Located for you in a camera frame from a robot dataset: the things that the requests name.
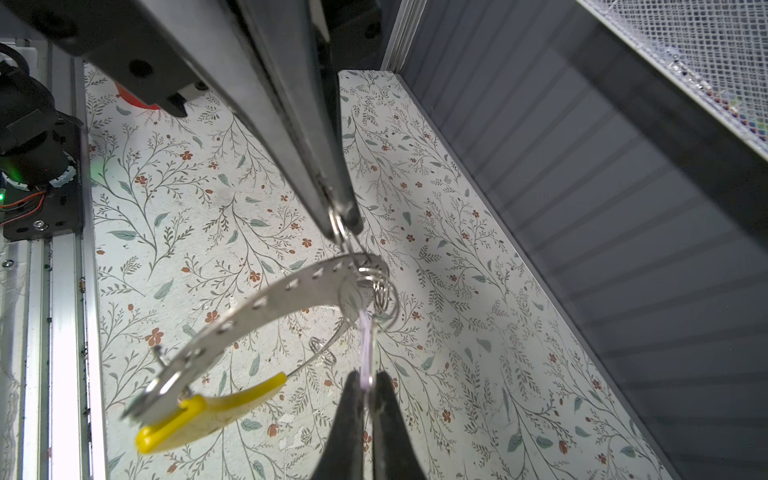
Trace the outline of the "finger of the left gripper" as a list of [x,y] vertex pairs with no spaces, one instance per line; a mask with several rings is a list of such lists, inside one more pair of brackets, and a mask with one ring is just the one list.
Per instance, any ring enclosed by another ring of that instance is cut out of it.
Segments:
[[321,232],[352,234],[363,219],[341,145],[339,93],[326,94],[318,32],[307,1],[240,1],[248,34],[276,94],[278,111],[296,148],[292,182]]

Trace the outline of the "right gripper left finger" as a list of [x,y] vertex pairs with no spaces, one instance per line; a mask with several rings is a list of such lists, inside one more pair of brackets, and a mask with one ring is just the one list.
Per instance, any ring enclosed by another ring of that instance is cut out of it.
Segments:
[[365,394],[353,370],[344,384],[330,434],[312,480],[361,480],[364,477]]

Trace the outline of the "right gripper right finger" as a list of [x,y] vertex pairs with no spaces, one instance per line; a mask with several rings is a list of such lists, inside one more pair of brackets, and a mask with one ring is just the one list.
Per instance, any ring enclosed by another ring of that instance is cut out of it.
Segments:
[[373,478],[425,480],[387,372],[376,374],[368,406],[372,420]]

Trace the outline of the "large keyring with yellow grip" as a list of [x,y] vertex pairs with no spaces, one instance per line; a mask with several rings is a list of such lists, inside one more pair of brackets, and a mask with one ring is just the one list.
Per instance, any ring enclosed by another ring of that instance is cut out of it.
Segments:
[[183,448],[244,419],[293,378],[333,361],[331,347],[354,329],[359,312],[379,322],[398,308],[390,268],[340,226],[340,252],[299,264],[252,297],[214,313],[180,347],[152,353],[159,365],[125,410],[143,455]]

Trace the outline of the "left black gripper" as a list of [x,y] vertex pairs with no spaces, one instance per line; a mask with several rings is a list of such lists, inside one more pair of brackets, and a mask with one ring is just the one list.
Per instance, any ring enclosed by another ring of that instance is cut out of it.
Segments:
[[143,105],[184,118],[186,104],[210,87],[266,148],[320,232],[334,238],[329,201],[292,137],[257,50],[225,1],[9,0],[1,5],[59,49],[96,66]]

